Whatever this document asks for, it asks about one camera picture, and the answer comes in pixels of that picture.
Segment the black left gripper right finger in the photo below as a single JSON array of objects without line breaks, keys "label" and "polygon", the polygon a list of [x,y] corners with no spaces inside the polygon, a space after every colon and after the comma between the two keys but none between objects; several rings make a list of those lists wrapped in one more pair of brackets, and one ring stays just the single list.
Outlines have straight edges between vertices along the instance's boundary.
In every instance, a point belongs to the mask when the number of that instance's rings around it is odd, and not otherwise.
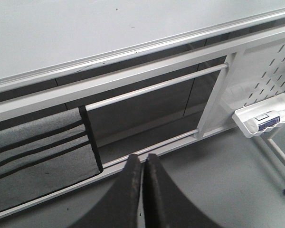
[{"label": "black left gripper right finger", "polygon": [[142,199],[147,228],[219,228],[177,187],[156,154],[144,165]]}]

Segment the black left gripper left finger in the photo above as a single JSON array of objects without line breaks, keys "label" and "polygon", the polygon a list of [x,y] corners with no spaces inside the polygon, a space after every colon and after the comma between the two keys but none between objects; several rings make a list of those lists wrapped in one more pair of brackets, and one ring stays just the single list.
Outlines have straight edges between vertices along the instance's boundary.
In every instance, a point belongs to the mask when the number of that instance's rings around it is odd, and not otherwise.
[{"label": "black left gripper left finger", "polygon": [[136,228],[141,166],[138,156],[130,155],[122,172],[108,192],[71,227]]}]

